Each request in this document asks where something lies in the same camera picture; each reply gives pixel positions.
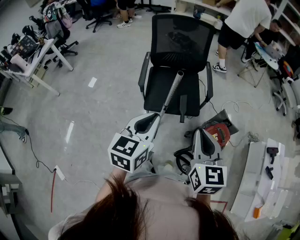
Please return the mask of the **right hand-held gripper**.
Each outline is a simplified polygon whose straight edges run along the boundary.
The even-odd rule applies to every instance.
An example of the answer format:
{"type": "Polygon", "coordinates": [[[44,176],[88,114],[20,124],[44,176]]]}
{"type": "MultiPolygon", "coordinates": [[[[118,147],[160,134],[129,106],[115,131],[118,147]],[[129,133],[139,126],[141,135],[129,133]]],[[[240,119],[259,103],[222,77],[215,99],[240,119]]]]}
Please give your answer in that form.
{"type": "Polygon", "coordinates": [[[220,158],[221,147],[205,129],[197,129],[193,137],[193,158],[188,177],[197,195],[214,195],[227,185],[227,167],[220,158]]]}

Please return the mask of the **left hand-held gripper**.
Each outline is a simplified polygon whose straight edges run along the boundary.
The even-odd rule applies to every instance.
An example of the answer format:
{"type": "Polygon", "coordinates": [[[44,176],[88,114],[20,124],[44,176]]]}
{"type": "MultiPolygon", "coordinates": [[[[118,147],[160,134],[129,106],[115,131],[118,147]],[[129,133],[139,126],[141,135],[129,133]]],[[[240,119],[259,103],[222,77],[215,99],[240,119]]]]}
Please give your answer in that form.
{"type": "Polygon", "coordinates": [[[116,133],[108,147],[111,165],[133,173],[150,157],[161,116],[158,113],[144,113],[132,118],[127,129],[116,133]]]}

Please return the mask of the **black vacuum nozzle attachment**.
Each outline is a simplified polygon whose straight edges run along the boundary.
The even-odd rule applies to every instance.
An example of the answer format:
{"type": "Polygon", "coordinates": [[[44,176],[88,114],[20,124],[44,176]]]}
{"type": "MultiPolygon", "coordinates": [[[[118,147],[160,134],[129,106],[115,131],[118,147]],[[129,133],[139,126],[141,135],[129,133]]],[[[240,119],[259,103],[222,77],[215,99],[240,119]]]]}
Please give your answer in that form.
{"type": "Polygon", "coordinates": [[[187,111],[187,95],[181,95],[180,97],[180,123],[184,123],[185,121],[185,113],[187,111]]]}

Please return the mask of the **silver metal vacuum tube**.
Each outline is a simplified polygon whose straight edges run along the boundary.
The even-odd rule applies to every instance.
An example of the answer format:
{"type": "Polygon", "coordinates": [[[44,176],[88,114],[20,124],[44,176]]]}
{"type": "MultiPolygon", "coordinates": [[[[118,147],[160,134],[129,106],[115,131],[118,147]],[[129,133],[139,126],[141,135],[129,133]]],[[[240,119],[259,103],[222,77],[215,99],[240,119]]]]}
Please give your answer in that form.
{"type": "Polygon", "coordinates": [[[184,72],[183,71],[180,70],[180,71],[177,72],[177,74],[176,74],[176,76],[174,78],[174,81],[173,81],[173,83],[171,85],[171,88],[169,90],[169,93],[167,95],[167,98],[166,98],[165,102],[163,103],[162,109],[160,111],[160,117],[161,118],[165,114],[165,112],[166,112],[166,110],[167,110],[167,108],[169,106],[169,103],[170,103],[173,95],[175,94],[176,89],[177,89],[179,83],[181,82],[183,76],[184,76],[184,72]]]}

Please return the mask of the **person's right forearm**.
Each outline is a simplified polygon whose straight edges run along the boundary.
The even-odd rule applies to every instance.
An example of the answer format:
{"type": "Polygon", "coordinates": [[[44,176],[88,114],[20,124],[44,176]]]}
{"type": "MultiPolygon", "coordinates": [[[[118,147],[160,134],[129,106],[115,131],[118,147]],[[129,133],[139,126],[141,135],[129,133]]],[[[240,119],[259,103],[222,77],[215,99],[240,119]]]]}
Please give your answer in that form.
{"type": "Polygon", "coordinates": [[[205,202],[207,204],[210,204],[210,198],[211,196],[210,195],[201,195],[201,194],[198,194],[196,199],[200,202],[205,202]]]}

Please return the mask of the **person's left forearm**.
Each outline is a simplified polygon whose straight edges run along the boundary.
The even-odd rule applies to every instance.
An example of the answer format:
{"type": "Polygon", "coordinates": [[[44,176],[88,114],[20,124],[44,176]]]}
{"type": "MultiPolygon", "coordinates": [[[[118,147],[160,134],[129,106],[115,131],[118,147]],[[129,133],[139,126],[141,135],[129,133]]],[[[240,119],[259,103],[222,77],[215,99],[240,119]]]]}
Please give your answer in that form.
{"type": "Polygon", "coordinates": [[[117,167],[115,167],[110,174],[111,178],[117,179],[122,183],[124,183],[126,176],[127,176],[127,172],[117,167]]]}

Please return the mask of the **black mesh office chair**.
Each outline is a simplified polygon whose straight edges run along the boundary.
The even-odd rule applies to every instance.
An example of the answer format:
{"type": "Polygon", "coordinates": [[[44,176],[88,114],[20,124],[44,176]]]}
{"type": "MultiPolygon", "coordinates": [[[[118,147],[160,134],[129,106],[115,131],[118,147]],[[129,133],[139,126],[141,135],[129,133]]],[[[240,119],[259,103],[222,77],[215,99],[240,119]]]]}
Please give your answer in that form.
{"type": "Polygon", "coordinates": [[[215,28],[192,17],[159,14],[152,17],[151,50],[146,53],[138,81],[146,111],[160,114],[178,71],[184,76],[166,114],[180,116],[180,97],[187,95],[185,116],[197,117],[213,97],[208,54],[215,28]]]}

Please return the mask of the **person's grey jeans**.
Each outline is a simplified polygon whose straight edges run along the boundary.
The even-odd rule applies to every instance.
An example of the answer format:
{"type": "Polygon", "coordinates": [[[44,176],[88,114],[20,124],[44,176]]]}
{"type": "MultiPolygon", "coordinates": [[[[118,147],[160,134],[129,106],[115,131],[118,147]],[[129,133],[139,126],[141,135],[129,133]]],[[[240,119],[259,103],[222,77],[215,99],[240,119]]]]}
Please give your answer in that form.
{"type": "Polygon", "coordinates": [[[175,168],[175,164],[173,163],[173,170],[168,171],[164,168],[164,164],[157,165],[157,168],[154,168],[154,165],[147,161],[145,164],[143,164],[141,167],[139,167],[134,173],[130,173],[126,176],[125,183],[129,183],[131,181],[145,178],[145,177],[165,177],[167,179],[171,179],[174,181],[180,181],[184,184],[188,185],[189,180],[187,176],[180,175],[175,168]]]}

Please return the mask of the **white low bench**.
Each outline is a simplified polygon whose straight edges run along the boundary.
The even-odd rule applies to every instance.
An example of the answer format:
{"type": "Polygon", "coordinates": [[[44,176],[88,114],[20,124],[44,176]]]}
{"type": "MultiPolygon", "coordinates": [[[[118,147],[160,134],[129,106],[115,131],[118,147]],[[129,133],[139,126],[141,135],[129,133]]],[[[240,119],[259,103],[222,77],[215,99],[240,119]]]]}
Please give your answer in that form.
{"type": "Polygon", "coordinates": [[[289,207],[297,191],[291,187],[290,183],[286,182],[287,177],[290,176],[288,165],[289,159],[285,157],[285,146],[282,143],[272,139],[268,139],[266,142],[250,143],[240,186],[230,212],[242,218],[244,222],[266,218],[262,213],[258,219],[253,218],[254,207],[260,204],[264,205],[268,193],[278,190],[288,191],[283,208],[289,207]],[[279,149],[272,165],[270,164],[271,157],[267,153],[268,147],[279,149]],[[273,167],[272,180],[266,174],[266,166],[273,167]]]}

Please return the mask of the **person's pink shirt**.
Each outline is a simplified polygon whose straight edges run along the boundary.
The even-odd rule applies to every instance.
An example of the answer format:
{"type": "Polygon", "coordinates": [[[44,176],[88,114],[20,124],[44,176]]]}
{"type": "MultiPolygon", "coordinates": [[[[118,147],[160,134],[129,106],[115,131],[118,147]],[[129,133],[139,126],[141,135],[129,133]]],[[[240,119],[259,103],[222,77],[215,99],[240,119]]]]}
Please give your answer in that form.
{"type": "Polygon", "coordinates": [[[165,177],[109,178],[88,209],[53,226],[48,240],[239,240],[230,220],[165,177]]]}

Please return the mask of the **black brush attachment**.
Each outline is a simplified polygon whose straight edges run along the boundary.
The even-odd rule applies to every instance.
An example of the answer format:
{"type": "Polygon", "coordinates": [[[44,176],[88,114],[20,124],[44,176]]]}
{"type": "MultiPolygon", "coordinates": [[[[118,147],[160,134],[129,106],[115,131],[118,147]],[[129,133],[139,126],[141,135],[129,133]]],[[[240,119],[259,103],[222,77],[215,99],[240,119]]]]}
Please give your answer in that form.
{"type": "Polygon", "coordinates": [[[271,161],[270,164],[272,165],[274,163],[275,160],[275,156],[279,153],[279,149],[275,148],[275,147],[268,147],[267,148],[267,153],[270,155],[271,157],[271,161]]]}

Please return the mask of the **orange box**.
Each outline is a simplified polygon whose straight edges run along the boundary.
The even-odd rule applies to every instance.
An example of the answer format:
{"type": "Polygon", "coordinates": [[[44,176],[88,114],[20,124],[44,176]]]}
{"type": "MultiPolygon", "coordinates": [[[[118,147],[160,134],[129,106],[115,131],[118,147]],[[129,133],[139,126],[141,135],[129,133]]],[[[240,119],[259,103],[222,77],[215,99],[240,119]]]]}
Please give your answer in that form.
{"type": "Polygon", "coordinates": [[[253,218],[258,219],[261,216],[262,207],[261,204],[254,207],[253,218]]]}

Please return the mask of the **white power strip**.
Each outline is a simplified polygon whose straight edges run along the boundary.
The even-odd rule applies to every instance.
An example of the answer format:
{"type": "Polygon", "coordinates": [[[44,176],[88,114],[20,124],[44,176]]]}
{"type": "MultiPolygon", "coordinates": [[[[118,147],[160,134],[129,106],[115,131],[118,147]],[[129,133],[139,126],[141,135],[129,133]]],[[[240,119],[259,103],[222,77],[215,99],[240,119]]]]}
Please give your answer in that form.
{"type": "Polygon", "coordinates": [[[65,175],[61,171],[61,169],[58,167],[58,165],[55,166],[56,174],[59,176],[59,178],[64,181],[65,180],[65,175]]]}

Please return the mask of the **white office chair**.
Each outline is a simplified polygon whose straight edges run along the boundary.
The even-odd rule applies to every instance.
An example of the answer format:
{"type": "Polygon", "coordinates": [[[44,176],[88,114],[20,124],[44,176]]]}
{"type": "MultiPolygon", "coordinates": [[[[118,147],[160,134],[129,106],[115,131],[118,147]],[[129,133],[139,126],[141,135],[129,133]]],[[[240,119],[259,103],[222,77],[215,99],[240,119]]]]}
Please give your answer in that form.
{"type": "Polygon", "coordinates": [[[276,110],[283,108],[283,116],[286,116],[288,107],[300,110],[300,79],[293,80],[287,77],[281,84],[281,90],[273,92],[272,96],[279,99],[280,103],[276,106],[276,110]]]}

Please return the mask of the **round blue folding table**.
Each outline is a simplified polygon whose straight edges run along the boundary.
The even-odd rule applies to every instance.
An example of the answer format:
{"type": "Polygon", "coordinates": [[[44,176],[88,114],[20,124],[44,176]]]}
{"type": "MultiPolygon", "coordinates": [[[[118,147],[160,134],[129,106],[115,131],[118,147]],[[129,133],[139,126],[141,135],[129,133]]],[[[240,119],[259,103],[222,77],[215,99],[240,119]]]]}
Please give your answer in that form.
{"type": "Polygon", "coordinates": [[[252,60],[255,60],[254,57],[251,57],[251,60],[239,71],[237,76],[241,77],[242,79],[245,80],[245,78],[243,78],[243,76],[246,73],[249,73],[249,75],[252,79],[252,82],[253,82],[253,86],[256,88],[259,85],[259,83],[261,82],[261,80],[263,79],[266,70],[272,69],[277,72],[279,70],[279,64],[278,64],[278,60],[271,57],[258,42],[255,43],[255,48],[256,48],[256,52],[261,57],[259,59],[258,66],[263,67],[263,71],[262,71],[262,74],[261,74],[259,80],[255,81],[255,78],[253,77],[253,74],[252,74],[252,72],[255,71],[255,68],[251,65],[252,60]]]}

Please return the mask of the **orange and blue bag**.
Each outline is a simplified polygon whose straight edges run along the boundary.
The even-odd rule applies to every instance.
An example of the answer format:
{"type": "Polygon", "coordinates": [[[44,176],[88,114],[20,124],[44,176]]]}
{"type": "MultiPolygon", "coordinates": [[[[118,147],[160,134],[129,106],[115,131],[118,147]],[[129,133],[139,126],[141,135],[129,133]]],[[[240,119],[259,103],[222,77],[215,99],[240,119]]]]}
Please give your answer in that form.
{"type": "Polygon", "coordinates": [[[284,60],[283,61],[283,76],[284,78],[293,77],[293,70],[291,68],[291,66],[284,60]]]}

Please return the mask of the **silver laptop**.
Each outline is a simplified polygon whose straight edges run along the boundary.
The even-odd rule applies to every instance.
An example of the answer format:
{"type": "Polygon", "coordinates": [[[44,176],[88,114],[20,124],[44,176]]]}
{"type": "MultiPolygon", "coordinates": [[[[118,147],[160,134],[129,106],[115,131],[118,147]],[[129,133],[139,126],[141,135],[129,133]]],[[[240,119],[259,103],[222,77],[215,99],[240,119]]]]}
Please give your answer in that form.
{"type": "Polygon", "coordinates": [[[266,47],[264,47],[264,51],[273,59],[278,60],[282,57],[282,55],[278,52],[278,50],[273,48],[272,45],[267,45],[266,47]]]}

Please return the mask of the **white desk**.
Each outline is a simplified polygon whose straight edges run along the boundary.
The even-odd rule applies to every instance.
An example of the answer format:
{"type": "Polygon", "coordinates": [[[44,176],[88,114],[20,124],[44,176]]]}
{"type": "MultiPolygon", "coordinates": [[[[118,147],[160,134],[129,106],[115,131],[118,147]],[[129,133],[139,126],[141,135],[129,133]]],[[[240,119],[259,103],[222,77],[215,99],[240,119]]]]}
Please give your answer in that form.
{"type": "Polygon", "coordinates": [[[42,58],[46,55],[46,52],[49,49],[52,49],[53,52],[57,55],[57,57],[62,61],[62,63],[70,70],[73,71],[73,67],[69,64],[69,62],[65,59],[65,57],[60,53],[58,48],[54,45],[54,39],[49,39],[49,40],[44,40],[44,46],[41,49],[41,52],[39,56],[34,57],[32,63],[28,63],[24,72],[14,72],[14,71],[7,71],[7,70],[2,70],[0,69],[0,72],[4,74],[5,77],[12,77],[16,81],[22,81],[31,88],[33,85],[29,82],[29,79],[32,78],[34,81],[37,83],[41,84],[44,86],[46,89],[48,89],[50,92],[52,92],[54,95],[59,96],[60,93],[52,88],[50,85],[48,85],[46,82],[44,82],[41,78],[39,78],[36,74],[34,74],[34,71],[38,67],[40,61],[42,58]]]}

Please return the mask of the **pink bag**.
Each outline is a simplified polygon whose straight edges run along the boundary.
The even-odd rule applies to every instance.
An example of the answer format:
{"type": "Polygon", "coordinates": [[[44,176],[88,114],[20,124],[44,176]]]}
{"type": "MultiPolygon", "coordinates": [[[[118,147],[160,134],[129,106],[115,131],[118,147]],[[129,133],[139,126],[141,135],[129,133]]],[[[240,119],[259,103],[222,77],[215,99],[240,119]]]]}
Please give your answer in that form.
{"type": "Polygon", "coordinates": [[[73,19],[69,16],[67,12],[61,14],[61,21],[67,29],[72,27],[73,19]]]}

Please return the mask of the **white storage shelf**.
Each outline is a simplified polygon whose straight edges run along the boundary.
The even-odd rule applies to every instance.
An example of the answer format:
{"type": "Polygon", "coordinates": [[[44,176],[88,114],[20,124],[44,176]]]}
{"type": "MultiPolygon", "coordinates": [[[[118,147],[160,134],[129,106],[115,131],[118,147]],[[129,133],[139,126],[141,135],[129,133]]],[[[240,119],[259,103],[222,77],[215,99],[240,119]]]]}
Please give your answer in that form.
{"type": "MultiPolygon", "coordinates": [[[[201,7],[206,14],[225,19],[231,13],[235,2],[222,7],[208,4],[208,0],[173,0],[171,13],[193,16],[194,7],[201,7]]],[[[280,43],[285,48],[289,45],[300,45],[300,0],[275,0],[269,6],[272,18],[282,24],[280,43]]]]}

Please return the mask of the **white rounded appliance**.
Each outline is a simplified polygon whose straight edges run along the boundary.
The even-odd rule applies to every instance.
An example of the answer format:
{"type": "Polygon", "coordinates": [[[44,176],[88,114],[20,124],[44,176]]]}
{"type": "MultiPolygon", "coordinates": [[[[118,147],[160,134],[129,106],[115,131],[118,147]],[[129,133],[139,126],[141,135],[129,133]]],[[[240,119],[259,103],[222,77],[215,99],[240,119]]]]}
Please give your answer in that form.
{"type": "Polygon", "coordinates": [[[31,64],[24,60],[19,54],[14,55],[10,62],[16,64],[23,72],[31,67],[31,64]]]}

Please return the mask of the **grey curved counter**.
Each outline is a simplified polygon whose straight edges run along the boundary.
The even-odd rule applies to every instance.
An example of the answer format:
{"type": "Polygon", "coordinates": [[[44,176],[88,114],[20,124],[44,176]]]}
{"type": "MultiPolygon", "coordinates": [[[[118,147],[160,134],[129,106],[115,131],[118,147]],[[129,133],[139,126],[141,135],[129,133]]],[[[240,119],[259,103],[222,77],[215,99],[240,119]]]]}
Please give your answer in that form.
{"type": "MultiPolygon", "coordinates": [[[[0,143],[0,173],[15,175],[15,170],[11,165],[1,143],[0,143]]],[[[23,219],[23,208],[16,214],[5,215],[0,208],[0,240],[36,240],[23,219]]]]}

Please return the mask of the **dark patterned laptop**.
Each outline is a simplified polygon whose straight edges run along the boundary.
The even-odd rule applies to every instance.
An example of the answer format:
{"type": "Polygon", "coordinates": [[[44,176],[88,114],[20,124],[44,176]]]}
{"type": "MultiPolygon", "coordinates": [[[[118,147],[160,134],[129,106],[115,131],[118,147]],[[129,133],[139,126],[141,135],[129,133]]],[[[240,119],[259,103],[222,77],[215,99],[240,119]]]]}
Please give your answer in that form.
{"type": "Polygon", "coordinates": [[[29,36],[24,36],[11,51],[11,55],[20,55],[22,58],[31,56],[39,47],[39,43],[36,43],[29,36]]]}

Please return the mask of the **colourful backpack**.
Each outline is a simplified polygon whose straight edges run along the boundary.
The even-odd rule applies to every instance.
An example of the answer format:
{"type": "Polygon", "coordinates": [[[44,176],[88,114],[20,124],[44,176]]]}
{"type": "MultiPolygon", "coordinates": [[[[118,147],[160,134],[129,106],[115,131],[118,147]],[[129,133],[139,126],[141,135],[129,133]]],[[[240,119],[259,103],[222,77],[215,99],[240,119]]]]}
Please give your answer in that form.
{"type": "Polygon", "coordinates": [[[63,18],[67,11],[64,6],[55,0],[45,0],[42,5],[42,15],[45,23],[63,18]]]}

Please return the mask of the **grey cabinet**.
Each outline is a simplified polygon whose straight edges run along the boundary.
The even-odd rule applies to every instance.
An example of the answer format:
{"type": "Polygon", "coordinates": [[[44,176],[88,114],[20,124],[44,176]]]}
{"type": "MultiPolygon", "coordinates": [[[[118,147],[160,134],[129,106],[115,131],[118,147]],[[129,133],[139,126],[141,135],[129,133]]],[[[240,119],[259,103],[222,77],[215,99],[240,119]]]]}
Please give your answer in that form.
{"type": "Polygon", "coordinates": [[[18,199],[21,185],[16,175],[0,173],[0,208],[5,215],[21,212],[18,199]]]}

